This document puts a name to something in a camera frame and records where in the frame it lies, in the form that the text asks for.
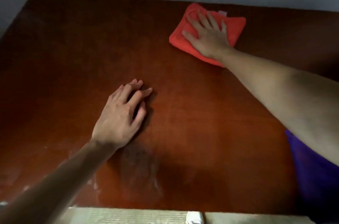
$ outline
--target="brown tabletop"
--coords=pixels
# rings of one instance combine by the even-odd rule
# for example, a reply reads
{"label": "brown tabletop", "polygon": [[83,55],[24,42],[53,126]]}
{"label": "brown tabletop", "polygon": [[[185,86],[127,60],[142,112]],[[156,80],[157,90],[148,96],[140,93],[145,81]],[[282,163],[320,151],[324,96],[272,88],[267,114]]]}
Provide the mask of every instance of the brown tabletop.
{"label": "brown tabletop", "polygon": [[[1,201],[74,155],[109,94],[138,78],[155,89],[146,125],[75,205],[298,213],[284,127],[228,70],[169,44],[188,5],[28,0],[0,42]],[[238,49],[334,73],[339,13],[203,6],[247,18]]]}

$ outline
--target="red cloth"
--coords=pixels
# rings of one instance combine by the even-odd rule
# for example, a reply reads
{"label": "red cloth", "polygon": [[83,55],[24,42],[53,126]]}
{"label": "red cloth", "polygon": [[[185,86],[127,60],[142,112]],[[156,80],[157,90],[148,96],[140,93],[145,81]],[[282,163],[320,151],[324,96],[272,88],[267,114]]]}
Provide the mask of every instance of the red cloth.
{"label": "red cloth", "polygon": [[[186,30],[189,33],[191,33],[193,36],[198,38],[197,31],[191,26],[191,24],[189,24],[189,22],[186,19],[187,15],[189,15],[192,19],[199,21],[198,14],[197,14],[198,9],[204,16],[206,16],[206,13],[207,13],[206,9],[201,7],[199,4],[192,3],[191,5],[189,5],[179,25],[174,30],[174,32],[170,35],[169,37],[170,43],[173,46],[179,48],[180,50],[183,50],[184,52],[187,52],[197,57],[200,60],[223,67],[223,65],[221,65],[216,60],[202,56],[195,48],[193,48],[191,43],[188,42],[181,33],[182,30]],[[229,17],[223,16],[213,11],[210,11],[210,13],[214,17],[214,19],[217,21],[220,28],[221,28],[221,21],[224,20],[227,26],[228,42],[230,43],[230,46],[234,46],[242,30],[244,29],[244,26],[246,24],[246,19],[244,17],[229,18]]]}

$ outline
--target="wooden surface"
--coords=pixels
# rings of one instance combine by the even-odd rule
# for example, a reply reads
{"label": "wooden surface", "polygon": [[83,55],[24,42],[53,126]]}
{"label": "wooden surface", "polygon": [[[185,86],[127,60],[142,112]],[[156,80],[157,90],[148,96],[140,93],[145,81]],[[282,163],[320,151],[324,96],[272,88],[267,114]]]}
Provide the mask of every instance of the wooden surface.
{"label": "wooden surface", "polygon": [[[228,70],[169,44],[188,4],[28,0],[0,42],[1,201],[74,155],[136,77],[155,89],[146,125],[75,205],[298,213],[284,127]],[[336,73],[338,13],[203,6],[247,18],[238,49]]]}

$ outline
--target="beige floor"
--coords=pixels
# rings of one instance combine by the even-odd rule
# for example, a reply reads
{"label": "beige floor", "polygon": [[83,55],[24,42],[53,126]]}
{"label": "beige floor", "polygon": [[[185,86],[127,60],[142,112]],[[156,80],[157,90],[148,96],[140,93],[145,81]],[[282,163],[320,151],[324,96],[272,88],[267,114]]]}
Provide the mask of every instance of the beige floor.
{"label": "beige floor", "polygon": [[[186,211],[69,208],[58,224],[184,224]],[[208,224],[311,224],[300,216],[206,213]]]}

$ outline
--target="purple cloth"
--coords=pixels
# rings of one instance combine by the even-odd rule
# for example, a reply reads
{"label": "purple cloth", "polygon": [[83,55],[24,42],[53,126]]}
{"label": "purple cloth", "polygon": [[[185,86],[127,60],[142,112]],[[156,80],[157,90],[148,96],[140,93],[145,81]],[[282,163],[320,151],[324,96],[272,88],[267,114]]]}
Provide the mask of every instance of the purple cloth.
{"label": "purple cloth", "polygon": [[303,214],[316,223],[339,222],[339,167],[326,160],[286,130]]}

